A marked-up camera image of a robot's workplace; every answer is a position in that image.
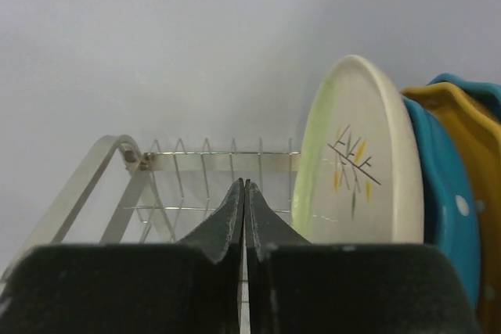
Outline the stainless steel dish rack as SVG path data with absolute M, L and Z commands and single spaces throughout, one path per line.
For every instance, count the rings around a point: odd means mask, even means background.
M 292 172 L 297 170 L 299 153 L 257 151 L 214 152 L 205 147 L 199 152 L 188 152 L 182 143 L 173 152 L 140 153 L 135 141 L 127 136 L 102 137 L 89 151 L 70 180 L 63 187 L 45 216 L 28 237 L 25 244 L 4 271 L 1 282 L 5 289 L 8 277 L 26 255 L 39 246 L 69 245 L 64 238 L 82 207 L 106 170 L 115 153 L 120 153 L 130 174 L 129 183 L 114 211 L 102 238 L 94 245 L 176 243 L 177 222 L 168 217 L 168 208 L 162 203 L 155 173 L 158 170 L 181 174 L 185 171 Z M 203 222 L 218 208 L 201 208 Z M 245 213 L 243 198 L 242 262 L 247 265 Z

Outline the cream and green floral plate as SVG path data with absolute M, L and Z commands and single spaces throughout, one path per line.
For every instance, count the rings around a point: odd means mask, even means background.
M 313 243 L 421 243 L 424 189 L 408 111 L 390 78 L 357 55 L 316 92 L 291 206 Z

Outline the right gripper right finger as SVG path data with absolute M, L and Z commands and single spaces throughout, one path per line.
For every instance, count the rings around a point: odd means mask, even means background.
M 244 191 L 253 333 L 477 333 L 452 265 L 421 244 L 313 244 Z

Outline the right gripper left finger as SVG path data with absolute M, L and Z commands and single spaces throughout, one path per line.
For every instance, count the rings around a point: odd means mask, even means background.
M 237 333 L 242 181 L 176 243 L 39 246 L 8 277 L 4 333 Z

